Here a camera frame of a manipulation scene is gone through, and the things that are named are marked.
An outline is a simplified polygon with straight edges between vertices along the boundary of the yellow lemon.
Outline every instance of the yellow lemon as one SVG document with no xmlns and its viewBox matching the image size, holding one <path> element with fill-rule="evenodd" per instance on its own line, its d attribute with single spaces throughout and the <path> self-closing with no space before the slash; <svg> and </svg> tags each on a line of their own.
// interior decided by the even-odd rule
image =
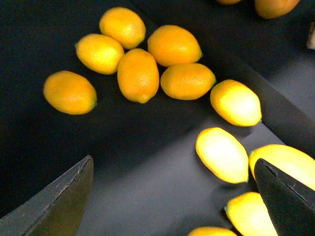
<svg viewBox="0 0 315 236">
<path fill-rule="evenodd" d="M 148 51 L 158 64 L 166 67 L 194 63 L 202 56 L 197 39 L 188 30 L 175 25 L 157 28 L 148 39 Z"/>
<path fill-rule="evenodd" d="M 96 91 L 90 82 L 70 71 L 59 71 L 49 76 L 43 93 L 55 109 L 71 115 L 85 114 L 97 102 Z"/>
<path fill-rule="evenodd" d="M 118 85 L 130 101 L 146 103 L 158 91 L 158 66 L 147 51 L 135 48 L 127 52 L 118 65 Z"/>
<path fill-rule="evenodd" d="M 225 212 L 234 227 L 243 236 L 277 236 L 261 195 L 247 192 L 231 199 Z"/>
<path fill-rule="evenodd" d="M 248 181 L 246 150 L 230 133 L 219 127 L 205 129 L 195 146 L 201 161 L 218 178 L 230 183 Z"/>
<path fill-rule="evenodd" d="M 300 0 L 255 0 L 255 10 L 264 19 L 272 19 L 289 13 Z"/>
<path fill-rule="evenodd" d="M 181 100 L 202 97 L 215 82 L 213 72 L 199 63 L 172 65 L 163 72 L 160 80 L 161 87 L 168 96 Z"/>
<path fill-rule="evenodd" d="M 90 70 L 110 75 L 117 71 L 124 49 L 115 39 L 91 33 L 75 45 L 79 60 Z"/>
<path fill-rule="evenodd" d="M 280 144 L 257 148 L 249 156 L 250 169 L 254 177 L 255 163 L 259 158 L 265 159 L 315 191 L 315 160 L 304 152 Z"/>
<path fill-rule="evenodd" d="M 236 4 L 240 2 L 241 0 L 216 0 L 216 1 L 223 5 L 230 5 L 230 4 Z"/>
<path fill-rule="evenodd" d="M 216 112 L 236 126 L 253 126 L 261 120 L 258 96 L 244 84 L 224 80 L 210 92 L 210 102 Z"/>
<path fill-rule="evenodd" d="M 107 10 L 99 21 L 102 34 L 116 39 L 125 49 L 137 47 L 145 38 L 146 27 L 137 13 L 125 7 Z"/>
<path fill-rule="evenodd" d="M 236 236 L 236 234 L 226 228 L 204 226 L 192 230 L 187 236 Z"/>
</svg>

